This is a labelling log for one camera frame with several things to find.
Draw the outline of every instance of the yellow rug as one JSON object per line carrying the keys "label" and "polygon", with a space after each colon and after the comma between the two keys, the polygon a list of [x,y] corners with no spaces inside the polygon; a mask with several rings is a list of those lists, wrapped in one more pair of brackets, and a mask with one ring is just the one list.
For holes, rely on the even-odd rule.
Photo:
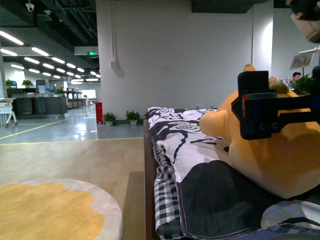
{"label": "yellow rug", "polygon": [[121,240],[123,216],[101,188],[74,179],[0,186],[0,240]]}

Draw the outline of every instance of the computer monitor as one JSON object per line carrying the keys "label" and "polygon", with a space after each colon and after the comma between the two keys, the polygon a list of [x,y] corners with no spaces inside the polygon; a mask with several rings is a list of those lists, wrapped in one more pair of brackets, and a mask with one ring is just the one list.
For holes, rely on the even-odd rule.
{"label": "computer monitor", "polygon": [[46,90],[50,90],[48,79],[37,79],[35,80],[35,85],[40,94],[45,94]]}

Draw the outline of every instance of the person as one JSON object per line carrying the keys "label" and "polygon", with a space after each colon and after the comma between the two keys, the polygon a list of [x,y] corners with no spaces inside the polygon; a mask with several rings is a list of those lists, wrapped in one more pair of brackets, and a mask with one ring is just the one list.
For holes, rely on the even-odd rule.
{"label": "person", "polygon": [[292,80],[288,83],[288,88],[289,89],[293,89],[295,84],[298,82],[298,80],[301,77],[301,73],[300,72],[294,72],[292,74]]}

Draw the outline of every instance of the yellow plush toy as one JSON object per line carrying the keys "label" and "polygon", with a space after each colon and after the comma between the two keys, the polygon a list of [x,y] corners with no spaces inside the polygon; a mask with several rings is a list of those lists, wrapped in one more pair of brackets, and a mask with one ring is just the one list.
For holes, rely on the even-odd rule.
{"label": "yellow plush toy", "polygon": [[[255,71],[255,68],[247,64],[243,71]],[[274,77],[269,79],[270,88],[283,88],[280,85]],[[238,91],[227,97],[217,111],[208,112],[200,119],[200,129],[204,134],[221,137],[229,145],[232,167],[261,188],[285,199],[319,185],[319,124],[290,123],[280,133],[272,134],[271,138],[245,140],[241,137],[240,122],[231,109],[231,103],[237,97]],[[284,89],[277,97],[297,95]],[[306,111],[310,110],[282,110],[279,113]]]}

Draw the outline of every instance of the wooden bed frame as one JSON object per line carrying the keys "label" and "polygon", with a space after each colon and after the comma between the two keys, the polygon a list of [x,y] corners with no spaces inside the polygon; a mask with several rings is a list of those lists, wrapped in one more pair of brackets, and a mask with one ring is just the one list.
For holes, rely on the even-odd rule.
{"label": "wooden bed frame", "polygon": [[154,182],[159,166],[154,158],[148,120],[143,120],[144,140],[144,194],[145,194],[145,240],[160,240],[156,232]]}

